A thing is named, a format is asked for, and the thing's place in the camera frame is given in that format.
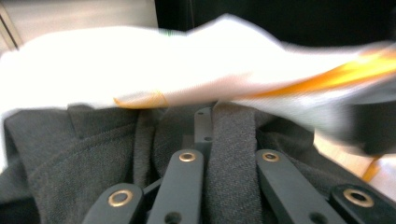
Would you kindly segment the dark grey garment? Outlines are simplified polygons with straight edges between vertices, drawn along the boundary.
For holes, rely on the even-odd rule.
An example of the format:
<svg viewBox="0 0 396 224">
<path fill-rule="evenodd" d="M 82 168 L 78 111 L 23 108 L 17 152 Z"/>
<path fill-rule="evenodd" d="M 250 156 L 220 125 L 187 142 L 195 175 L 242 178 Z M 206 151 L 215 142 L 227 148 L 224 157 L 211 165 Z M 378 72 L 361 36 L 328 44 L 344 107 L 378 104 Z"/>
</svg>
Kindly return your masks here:
<svg viewBox="0 0 396 224">
<path fill-rule="evenodd" d="M 194 146 L 205 107 L 208 153 Z M 21 110 L 3 130 L 0 224 L 396 224 L 396 203 L 311 132 L 244 106 Z"/>
</svg>

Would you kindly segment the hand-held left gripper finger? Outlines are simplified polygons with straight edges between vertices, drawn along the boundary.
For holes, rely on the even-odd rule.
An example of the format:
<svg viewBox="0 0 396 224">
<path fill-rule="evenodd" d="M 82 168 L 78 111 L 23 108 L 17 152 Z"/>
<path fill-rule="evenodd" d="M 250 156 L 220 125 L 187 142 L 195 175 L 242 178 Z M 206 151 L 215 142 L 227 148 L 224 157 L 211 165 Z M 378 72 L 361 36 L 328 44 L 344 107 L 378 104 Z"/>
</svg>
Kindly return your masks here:
<svg viewBox="0 0 396 224">
<path fill-rule="evenodd" d="M 194 114 L 194 146 L 202 153 L 208 153 L 212 146 L 213 125 L 211 108 L 199 109 Z"/>
</svg>

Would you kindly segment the white leaf-print mesh laundry bag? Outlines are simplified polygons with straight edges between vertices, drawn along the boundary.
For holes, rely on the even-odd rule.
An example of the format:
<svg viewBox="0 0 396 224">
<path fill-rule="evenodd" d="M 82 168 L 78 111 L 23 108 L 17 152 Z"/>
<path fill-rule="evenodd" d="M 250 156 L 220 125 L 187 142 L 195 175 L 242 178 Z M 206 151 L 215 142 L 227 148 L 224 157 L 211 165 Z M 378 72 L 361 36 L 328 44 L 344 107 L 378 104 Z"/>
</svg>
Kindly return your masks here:
<svg viewBox="0 0 396 224">
<path fill-rule="evenodd" d="M 396 101 L 396 42 L 308 48 L 225 14 L 188 32 L 115 26 L 39 36 L 0 55 L 0 150 L 20 109 L 232 102 L 351 145 L 355 108 Z"/>
</svg>

